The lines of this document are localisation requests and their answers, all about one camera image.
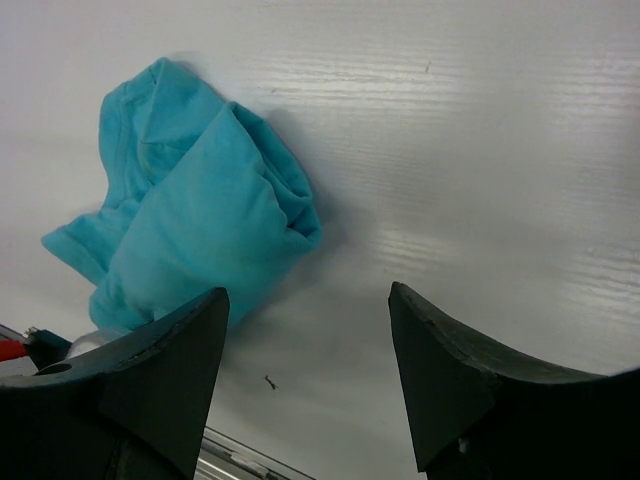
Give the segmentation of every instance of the red object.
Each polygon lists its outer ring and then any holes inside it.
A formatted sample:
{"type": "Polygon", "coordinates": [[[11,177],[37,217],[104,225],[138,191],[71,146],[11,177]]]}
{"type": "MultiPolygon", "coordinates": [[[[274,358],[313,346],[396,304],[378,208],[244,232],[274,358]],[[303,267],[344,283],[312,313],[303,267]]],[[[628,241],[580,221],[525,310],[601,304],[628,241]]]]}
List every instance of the red object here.
{"type": "Polygon", "coordinates": [[[24,345],[22,345],[21,342],[17,340],[0,341],[0,362],[25,357],[26,355],[27,351],[24,349],[24,345]]]}

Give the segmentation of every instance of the table surface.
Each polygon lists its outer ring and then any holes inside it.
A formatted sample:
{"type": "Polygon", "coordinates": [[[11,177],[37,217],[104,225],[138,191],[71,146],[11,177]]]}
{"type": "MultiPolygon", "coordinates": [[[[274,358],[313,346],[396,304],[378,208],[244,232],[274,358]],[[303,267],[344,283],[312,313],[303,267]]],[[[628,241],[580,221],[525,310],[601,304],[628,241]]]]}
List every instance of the table surface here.
{"type": "Polygon", "coordinates": [[[545,360],[640,363],[638,45],[632,0],[5,0],[0,323],[92,329],[39,238],[100,205],[104,94],[184,61],[272,123],[326,228],[230,334],[209,425],[320,479],[424,478],[393,280],[545,360]]]}

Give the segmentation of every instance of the cloth fold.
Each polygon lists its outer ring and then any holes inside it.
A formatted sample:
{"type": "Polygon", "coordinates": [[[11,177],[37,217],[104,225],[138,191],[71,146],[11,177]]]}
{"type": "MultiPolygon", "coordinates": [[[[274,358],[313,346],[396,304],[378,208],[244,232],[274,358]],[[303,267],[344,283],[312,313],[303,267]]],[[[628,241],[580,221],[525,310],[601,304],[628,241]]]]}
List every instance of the cloth fold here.
{"type": "Polygon", "coordinates": [[[260,117],[160,59],[105,97],[104,205],[42,239],[96,285],[99,327],[137,328],[212,287],[230,324],[322,237],[308,181],[260,117]]]}

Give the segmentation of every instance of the cloth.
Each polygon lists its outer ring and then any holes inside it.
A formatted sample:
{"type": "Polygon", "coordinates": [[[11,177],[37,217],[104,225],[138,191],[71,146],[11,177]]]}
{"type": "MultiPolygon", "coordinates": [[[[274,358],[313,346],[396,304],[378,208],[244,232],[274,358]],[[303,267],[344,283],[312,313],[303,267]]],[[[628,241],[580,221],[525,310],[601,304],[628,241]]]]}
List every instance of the cloth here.
{"type": "Polygon", "coordinates": [[[135,329],[218,286],[236,324],[321,240],[308,181],[271,128],[170,60],[105,97],[99,147],[104,205],[42,243],[96,285],[101,328],[135,329]]]}

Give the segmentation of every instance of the scratch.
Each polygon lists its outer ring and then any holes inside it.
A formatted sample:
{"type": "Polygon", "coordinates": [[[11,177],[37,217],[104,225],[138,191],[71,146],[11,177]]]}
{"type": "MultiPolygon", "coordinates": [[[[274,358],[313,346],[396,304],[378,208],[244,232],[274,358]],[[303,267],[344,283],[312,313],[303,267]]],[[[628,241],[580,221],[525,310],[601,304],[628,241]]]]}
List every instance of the scratch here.
{"type": "Polygon", "coordinates": [[[267,381],[267,383],[271,386],[273,390],[276,390],[279,388],[275,383],[271,381],[271,379],[269,378],[269,375],[265,375],[264,379],[267,381]]]}

